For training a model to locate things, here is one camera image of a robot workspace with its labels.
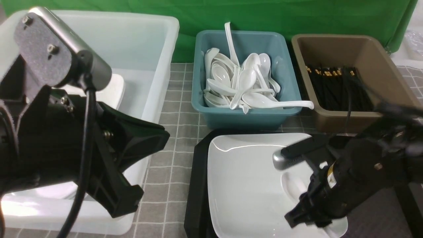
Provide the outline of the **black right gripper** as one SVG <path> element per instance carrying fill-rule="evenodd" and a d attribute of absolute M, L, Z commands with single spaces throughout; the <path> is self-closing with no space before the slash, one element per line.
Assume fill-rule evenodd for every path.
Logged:
<path fill-rule="evenodd" d="M 397 140 L 393 135 L 336 136 L 334 142 L 343 146 L 338 150 L 329 140 L 334 163 L 322 163 L 320 170 L 312 173 L 308 190 L 285 215 L 291 228 L 301 223 L 328 226 L 376 192 L 396 184 Z"/>

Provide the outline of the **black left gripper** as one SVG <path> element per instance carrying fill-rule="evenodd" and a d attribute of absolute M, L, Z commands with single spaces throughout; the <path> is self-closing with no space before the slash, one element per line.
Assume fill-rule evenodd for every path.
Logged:
<path fill-rule="evenodd" d="M 1 196 L 75 182 L 86 185 L 112 218 L 135 212 L 144 191 L 123 173 L 163 150 L 168 131 L 93 101 L 90 171 L 80 179 L 87 98 L 45 85 L 26 103 L 23 86 L 30 79 L 30 67 L 19 55 L 1 81 Z"/>

